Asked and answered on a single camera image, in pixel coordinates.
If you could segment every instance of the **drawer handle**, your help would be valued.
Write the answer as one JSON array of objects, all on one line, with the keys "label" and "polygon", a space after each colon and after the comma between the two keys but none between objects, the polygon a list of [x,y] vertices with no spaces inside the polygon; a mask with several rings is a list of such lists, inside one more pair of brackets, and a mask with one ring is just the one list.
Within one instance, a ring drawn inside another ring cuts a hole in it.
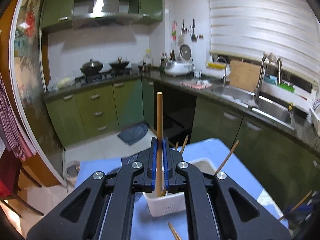
[{"label": "drawer handle", "polygon": [[246,124],[247,124],[247,127],[248,127],[249,129],[251,129],[251,130],[254,130],[254,131],[256,131],[256,132],[261,131],[261,128],[260,128],[260,127],[255,126],[254,124],[252,124],[252,123],[250,123],[250,122],[246,122]]},{"label": "drawer handle", "polygon": [[313,165],[320,170],[320,165],[316,162],[316,160],[312,161]]},{"label": "drawer handle", "polygon": [[227,113],[227,112],[225,112],[225,111],[223,111],[223,115],[224,115],[225,118],[227,118],[227,119],[229,119],[229,120],[231,120],[231,121],[234,121],[234,120],[237,119],[236,116],[234,116],[234,115],[232,115],[232,114],[229,114],[229,113]]},{"label": "drawer handle", "polygon": [[124,86],[124,83],[123,83],[123,82],[122,82],[122,83],[115,83],[114,86],[115,86],[115,87],[123,87],[123,86]]},{"label": "drawer handle", "polygon": [[68,16],[65,16],[65,17],[61,17],[58,21],[61,22],[61,21],[65,21],[65,20],[68,20],[69,17]]},{"label": "drawer handle", "polygon": [[90,96],[90,98],[91,98],[92,100],[97,99],[97,98],[99,98],[99,97],[100,97],[99,94],[95,94],[95,95],[93,95],[93,96]]},{"label": "drawer handle", "polygon": [[63,98],[63,100],[67,101],[67,100],[69,100],[69,99],[71,99],[71,98],[73,98],[73,95],[68,95],[68,96],[65,96],[65,97]]},{"label": "drawer handle", "polygon": [[97,130],[98,131],[104,131],[106,128],[107,128],[107,126],[102,126],[102,127],[98,128]]},{"label": "drawer handle", "polygon": [[99,116],[99,115],[102,115],[103,114],[103,111],[101,111],[101,112],[96,112],[96,113],[94,113],[93,115],[94,116]]}]

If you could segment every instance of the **blue tablecloth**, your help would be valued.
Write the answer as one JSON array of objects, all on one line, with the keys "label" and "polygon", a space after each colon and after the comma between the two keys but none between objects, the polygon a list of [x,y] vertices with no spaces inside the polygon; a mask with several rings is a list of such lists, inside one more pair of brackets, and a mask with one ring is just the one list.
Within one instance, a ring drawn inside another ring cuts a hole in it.
[{"label": "blue tablecloth", "polygon": [[[207,139],[201,142],[189,144],[183,152],[183,159],[186,162],[199,158],[208,158],[217,168],[229,153],[229,148],[219,139]],[[76,187],[84,182],[95,171],[103,171],[105,174],[121,166],[121,158],[108,160],[96,160],[81,162],[80,172],[77,178]],[[263,191],[263,187],[248,169],[232,155],[222,168],[228,176],[246,190],[254,199],[258,199]],[[275,217],[279,215],[272,204],[264,207]],[[147,201],[141,197],[134,205],[132,218],[132,240],[159,240],[172,239],[172,233],[168,227],[171,222],[183,240],[188,239],[187,217],[185,211],[154,218],[150,215]],[[286,220],[281,221],[288,227]]]}]

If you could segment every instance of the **green kitchen cabinet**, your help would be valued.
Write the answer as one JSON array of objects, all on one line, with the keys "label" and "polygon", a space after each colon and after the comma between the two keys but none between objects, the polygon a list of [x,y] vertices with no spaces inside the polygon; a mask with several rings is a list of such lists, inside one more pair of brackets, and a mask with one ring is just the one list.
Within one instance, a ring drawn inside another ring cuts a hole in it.
[{"label": "green kitchen cabinet", "polygon": [[144,15],[143,23],[162,21],[162,0],[140,0],[140,14]]},{"label": "green kitchen cabinet", "polygon": [[283,211],[310,190],[320,189],[319,160],[309,151],[257,120],[244,117],[234,151]]},{"label": "green kitchen cabinet", "polygon": [[74,95],[65,96],[46,105],[51,122],[64,147],[87,138]]},{"label": "green kitchen cabinet", "polygon": [[153,81],[142,80],[143,117],[151,128],[155,127]]},{"label": "green kitchen cabinet", "polygon": [[42,30],[52,32],[71,28],[71,18],[74,0],[45,0]]},{"label": "green kitchen cabinet", "polygon": [[77,94],[76,102],[89,138],[119,131],[112,85]]},{"label": "green kitchen cabinet", "polygon": [[190,142],[219,138],[227,147],[231,148],[242,118],[242,115],[227,107],[198,97]]},{"label": "green kitchen cabinet", "polygon": [[143,122],[141,79],[113,84],[119,128]]}]

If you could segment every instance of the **floor mat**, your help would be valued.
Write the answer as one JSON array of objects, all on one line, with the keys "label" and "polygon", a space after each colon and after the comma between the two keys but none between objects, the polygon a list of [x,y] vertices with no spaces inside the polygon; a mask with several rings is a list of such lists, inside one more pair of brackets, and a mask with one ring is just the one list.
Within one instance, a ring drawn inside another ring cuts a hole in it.
[{"label": "floor mat", "polygon": [[126,144],[131,146],[132,144],[140,141],[148,132],[148,125],[146,123],[140,123],[136,126],[130,127],[127,130],[118,134],[118,137]]}]

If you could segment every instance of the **window blind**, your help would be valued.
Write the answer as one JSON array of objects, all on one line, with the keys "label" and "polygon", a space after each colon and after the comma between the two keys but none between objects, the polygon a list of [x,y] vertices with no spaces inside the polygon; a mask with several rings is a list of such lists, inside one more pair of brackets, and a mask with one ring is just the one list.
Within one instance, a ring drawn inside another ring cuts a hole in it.
[{"label": "window blind", "polygon": [[281,57],[283,68],[317,84],[319,22],[306,0],[209,0],[211,52],[261,60]]}]

